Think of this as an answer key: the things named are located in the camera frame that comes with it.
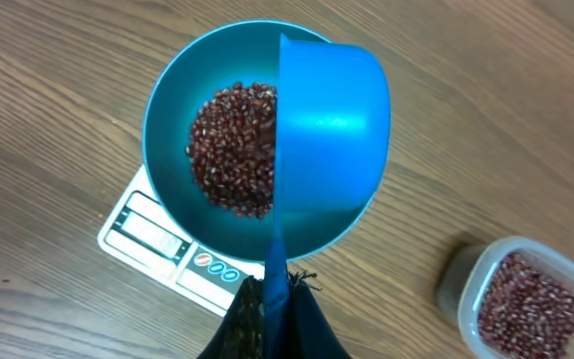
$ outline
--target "bowl rim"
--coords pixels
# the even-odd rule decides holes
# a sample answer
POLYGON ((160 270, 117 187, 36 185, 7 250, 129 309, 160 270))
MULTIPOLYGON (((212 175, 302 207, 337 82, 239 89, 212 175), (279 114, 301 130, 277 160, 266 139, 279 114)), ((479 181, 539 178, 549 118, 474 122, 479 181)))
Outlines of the bowl rim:
MULTIPOLYGON (((319 34, 316 31, 313 31, 309 28, 306 28, 302 25, 298 25, 295 23, 291 23, 291 22, 287 22, 287 21, 281 21, 281 20, 273 20, 273 19, 250 19, 250 20, 243 20, 243 21, 236 21, 236 22, 232 22, 232 23, 228 23, 225 25, 221 25, 219 27, 216 27, 200 36, 198 36, 197 38, 195 38, 194 40, 192 40, 191 42, 189 42, 187 45, 185 45, 166 65, 165 68, 160 72, 160 75, 158 76, 158 78, 156 79, 156 82, 154 82, 154 85, 151 88, 151 91, 149 92, 149 95, 147 97, 147 103, 145 105, 145 110, 143 112, 143 125, 142 125, 142 154, 143 154, 143 164, 145 166, 145 173, 147 174, 147 180, 149 181, 152 191, 154 193, 154 195, 156 196, 156 200, 158 200, 158 202, 160 203, 160 205, 163 207, 163 210, 165 211, 165 213, 171 218, 171 220, 178 226, 178 228, 180 230, 183 231, 184 234, 186 234, 189 238, 192 239, 192 241, 196 241, 198 244, 200 244, 201 246, 207 248, 208 250, 213 251, 216 254, 220 254, 223 255, 225 257, 230 257, 236 260, 241 260, 241 261, 245 261, 245 262, 250 262, 250 263, 263 263, 264 260, 249 260, 247 258, 240 258, 238 256, 235 255, 231 255, 228 253, 223 253, 220 250, 217 250, 209 245, 206 245, 203 241, 197 239, 196 237, 194 237, 193 235, 191 235, 190 233, 188 233, 182 225, 180 225, 180 223, 178 223, 178 221, 173 217, 173 215, 171 215, 171 213, 169 212, 169 210, 167 209, 167 207, 165 206, 165 204, 163 203, 163 201, 160 198, 160 195, 158 194, 158 190, 156 189, 156 187, 154 186, 154 183, 152 181, 152 175, 150 172, 150 168, 149 168, 149 163, 147 162, 147 151, 145 149, 145 139, 146 139, 146 127, 147 127, 147 119, 149 118, 149 109, 151 106, 151 102, 152 102, 152 98, 154 96, 154 94, 156 93, 156 90, 158 89, 158 86, 160 85, 161 81, 163 80, 163 78, 165 77, 165 74, 167 73, 167 71, 169 71, 169 69, 171 68, 171 66, 176 62, 176 60, 178 60, 186 51, 188 51, 193 45, 195 45, 196 43, 198 43, 199 41, 203 40, 204 38, 217 33, 219 31, 222 30, 226 30, 228 28, 231 27, 235 27, 235 26, 242 26, 242 25, 248 25, 248 24, 278 24, 278 25, 286 25, 286 26, 290 26, 293 28, 297 28, 299 30, 308 32, 320 39, 322 39, 324 42, 326 43, 333 43, 329 38, 319 34)), ((389 161, 389 151, 387 151, 387 161, 386 163, 389 161)), ((383 175, 383 177, 380 180, 380 183, 378 184, 377 188, 381 188, 384 182, 384 178, 385 176, 383 175)), ((317 249, 314 249, 310 252, 298 255, 298 256, 293 256, 293 257, 289 257, 287 258, 288 262, 293 262, 296 260, 300 260, 300 259, 304 259, 306 257, 312 256, 314 254, 317 254, 327 248, 329 248, 330 246, 334 245, 336 242, 338 242, 342 237, 344 237, 345 235, 347 235, 347 233, 358 223, 358 221, 363 217, 363 215, 365 214, 365 212, 367 211, 367 209, 369 208, 369 206, 371 205, 372 201, 374 200, 374 198, 376 197, 376 194, 378 193, 378 190, 375 190, 374 193, 371 195, 371 197, 363 204, 363 207, 360 211, 360 213, 358 213, 358 215, 356 215, 356 218, 340 233, 338 234, 335 238, 333 238, 332 240, 328 241, 325 245, 320 246, 317 249)))

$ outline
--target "blue cup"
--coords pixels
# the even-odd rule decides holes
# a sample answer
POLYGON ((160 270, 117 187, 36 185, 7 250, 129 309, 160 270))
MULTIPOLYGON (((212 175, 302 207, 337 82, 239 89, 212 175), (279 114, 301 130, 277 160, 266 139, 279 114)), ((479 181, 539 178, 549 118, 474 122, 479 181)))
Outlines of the blue cup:
POLYGON ((282 35, 277 116, 275 207, 348 210, 373 196, 387 162, 391 109, 371 53, 282 35))

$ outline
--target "wooden surface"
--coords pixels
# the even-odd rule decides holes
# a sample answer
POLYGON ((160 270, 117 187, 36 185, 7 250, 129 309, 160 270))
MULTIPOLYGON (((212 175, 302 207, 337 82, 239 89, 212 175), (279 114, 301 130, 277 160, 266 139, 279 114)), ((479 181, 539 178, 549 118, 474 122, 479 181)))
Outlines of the wooden surface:
POLYGON ((433 288, 463 243, 519 233, 574 260, 574 0, 0 0, 0 358, 193 358, 219 318, 95 243, 141 165, 165 63, 272 17, 365 46, 389 79, 388 174, 294 267, 356 358, 464 358, 433 288))

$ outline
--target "pile of beans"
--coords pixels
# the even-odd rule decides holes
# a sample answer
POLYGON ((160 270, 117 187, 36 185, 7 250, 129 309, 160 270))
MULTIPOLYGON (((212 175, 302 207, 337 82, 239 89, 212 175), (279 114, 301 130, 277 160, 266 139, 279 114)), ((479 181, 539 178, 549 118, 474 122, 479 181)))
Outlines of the pile of beans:
POLYGON ((200 190, 236 216, 262 218, 273 205, 276 88, 254 83, 217 91, 191 125, 185 149, 200 190))
POLYGON ((484 294, 477 324, 484 342, 511 358, 562 358, 574 336, 574 296, 512 252, 484 294))

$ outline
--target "kitchen scale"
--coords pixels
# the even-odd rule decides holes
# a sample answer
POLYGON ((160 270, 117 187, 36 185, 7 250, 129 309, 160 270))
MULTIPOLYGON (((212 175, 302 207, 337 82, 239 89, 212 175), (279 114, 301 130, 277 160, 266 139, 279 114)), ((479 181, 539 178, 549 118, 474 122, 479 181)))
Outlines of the kitchen scale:
POLYGON ((198 305, 224 316, 243 279, 264 266, 199 245, 156 200, 141 166, 97 236, 102 250, 198 305))

